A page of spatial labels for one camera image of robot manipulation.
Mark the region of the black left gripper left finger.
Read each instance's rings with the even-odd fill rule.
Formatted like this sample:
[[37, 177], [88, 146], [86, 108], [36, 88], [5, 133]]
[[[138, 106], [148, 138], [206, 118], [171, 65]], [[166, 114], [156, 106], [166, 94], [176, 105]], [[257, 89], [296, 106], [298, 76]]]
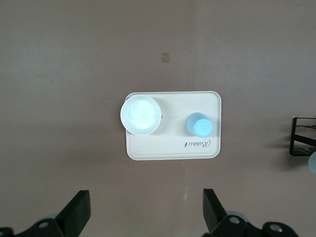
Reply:
[[79, 191], [55, 218], [33, 224], [17, 237], [78, 237], [90, 219], [90, 193]]

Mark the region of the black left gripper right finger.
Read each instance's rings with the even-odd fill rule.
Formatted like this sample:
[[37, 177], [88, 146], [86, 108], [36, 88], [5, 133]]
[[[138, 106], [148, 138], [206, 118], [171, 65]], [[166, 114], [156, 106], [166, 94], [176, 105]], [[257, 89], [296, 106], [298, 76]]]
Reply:
[[246, 222], [237, 215], [229, 215], [213, 189], [203, 189], [203, 217], [208, 232], [203, 237], [244, 237]]

